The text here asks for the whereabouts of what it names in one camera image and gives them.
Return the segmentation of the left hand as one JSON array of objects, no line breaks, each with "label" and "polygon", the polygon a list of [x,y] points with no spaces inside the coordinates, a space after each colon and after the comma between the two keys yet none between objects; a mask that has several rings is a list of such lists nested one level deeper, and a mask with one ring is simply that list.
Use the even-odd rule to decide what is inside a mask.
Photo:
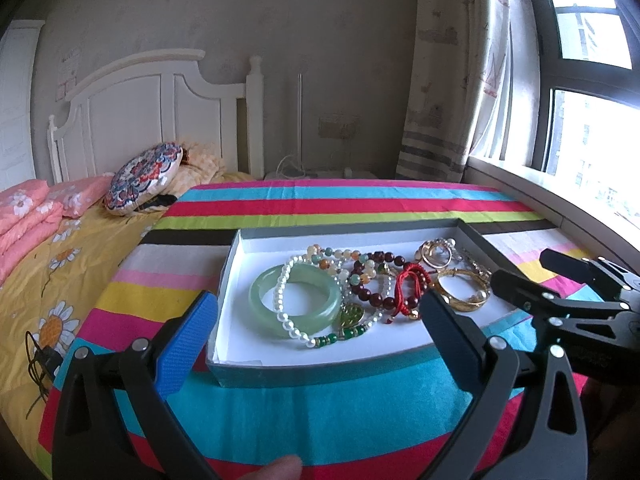
[{"label": "left hand", "polygon": [[272,463],[244,474],[240,480],[299,480],[303,472],[303,463],[296,455],[288,455]]}]

